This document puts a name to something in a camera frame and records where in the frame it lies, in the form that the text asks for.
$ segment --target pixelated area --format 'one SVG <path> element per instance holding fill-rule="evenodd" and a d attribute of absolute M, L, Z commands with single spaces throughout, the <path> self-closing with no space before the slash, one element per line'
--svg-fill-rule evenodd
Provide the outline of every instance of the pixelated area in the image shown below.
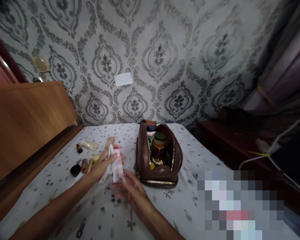
<path fill-rule="evenodd" d="M 280 239 L 283 206 L 283 171 L 198 172 L 198 230 L 204 239 Z"/>

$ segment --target brown leather cosmetic bag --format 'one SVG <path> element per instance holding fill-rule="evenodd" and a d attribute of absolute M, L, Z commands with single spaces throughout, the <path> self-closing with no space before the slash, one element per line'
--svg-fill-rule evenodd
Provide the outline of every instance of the brown leather cosmetic bag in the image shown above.
<path fill-rule="evenodd" d="M 182 166 L 183 155 L 181 147 L 173 132 L 166 124 L 158 125 L 156 132 L 162 132 L 166 135 L 166 146 L 169 143 L 173 144 L 171 168 L 167 165 L 158 165 L 153 170 L 150 169 L 147 124 L 141 122 L 136 147 L 137 177 L 143 184 L 151 187 L 174 188 L 178 183 L 178 173 Z"/>

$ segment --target damask wallpaper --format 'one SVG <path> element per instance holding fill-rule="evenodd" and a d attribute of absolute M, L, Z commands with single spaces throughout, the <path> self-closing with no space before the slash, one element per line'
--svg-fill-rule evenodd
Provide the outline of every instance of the damask wallpaper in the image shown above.
<path fill-rule="evenodd" d="M 5 0 L 0 38 L 29 82 L 44 56 L 85 125 L 190 128 L 239 105 L 283 0 Z M 132 72 L 134 83 L 115 86 Z"/>

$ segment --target bed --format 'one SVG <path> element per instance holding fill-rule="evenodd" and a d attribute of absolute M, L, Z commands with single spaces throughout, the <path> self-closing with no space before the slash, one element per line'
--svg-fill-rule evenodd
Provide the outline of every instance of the bed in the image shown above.
<path fill-rule="evenodd" d="M 178 185 L 169 190 L 144 188 L 154 206 L 186 239 L 201 239 L 203 232 L 200 231 L 202 223 L 198 222 L 197 214 L 200 202 L 197 198 L 196 174 L 200 170 L 228 168 L 182 125 L 173 123 L 168 126 L 178 139 L 184 156 Z M 138 131 L 139 124 L 135 123 L 84 127 L 24 189 L 19 200 L 0 223 L 0 239 L 8 239 L 49 201 L 67 190 L 74 181 L 69 169 L 78 160 L 89 159 L 101 152 L 108 136 L 116 136 L 115 143 L 123 147 L 124 168 L 135 172 Z M 81 140 L 95 141 L 99 147 L 95 152 L 83 149 L 83 153 L 78 154 L 76 144 Z M 76 233 L 83 219 L 86 219 L 86 224 L 81 239 L 153 239 L 124 199 L 113 195 L 110 181 L 111 177 L 108 177 L 105 183 L 96 184 L 50 239 L 77 239 Z M 286 225 L 284 232 L 284 239 L 299 239 Z"/>
<path fill-rule="evenodd" d="M 183 165 L 175 188 L 144 187 L 153 205 L 186 239 L 246 239 L 240 235 L 243 231 L 223 231 L 228 223 L 225 228 L 222 221 L 212 221 L 213 231 L 203 231 L 203 217 L 212 217 L 203 211 L 208 201 L 198 197 L 197 173 L 228 168 L 182 125 L 168 126 L 180 143 Z M 70 188 L 75 179 L 70 168 L 77 161 L 101 153 L 109 136 L 115 136 L 115 144 L 123 147 L 124 168 L 135 173 L 139 124 L 82 127 L 62 82 L 0 86 L 0 239 L 8 239 Z M 99 148 L 95 152 L 84 148 L 79 155 L 76 144 L 81 140 L 95 141 Z M 56 226 L 50 239 L 77 239 L 84 219 L 81 239 L 153 239 L 129 204 L 116 197 L 110 181 L 108 177 L 103 184 L 96 184 Z M 281 224 L 281 239 L 299 239 L 283 221 Z M 254 225 L 252 239 L 259 239 L 261 227 Z"/>

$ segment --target yellow cable tie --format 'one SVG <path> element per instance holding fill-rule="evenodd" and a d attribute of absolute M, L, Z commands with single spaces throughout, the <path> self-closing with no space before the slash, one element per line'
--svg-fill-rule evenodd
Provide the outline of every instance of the yellow cable tie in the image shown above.
<path fill-rule="evenodd" d="M 249 153 L 253 153 L 253 154 L 256 154 L 256 155 L 259 155 L 259 156 L 265 156 L 265 157 L 269 157 L 270 155 L 267 154 L 267 153 L 257 153 L 257 152 L 252 152 L 252 151 L 248 151 Z"/>

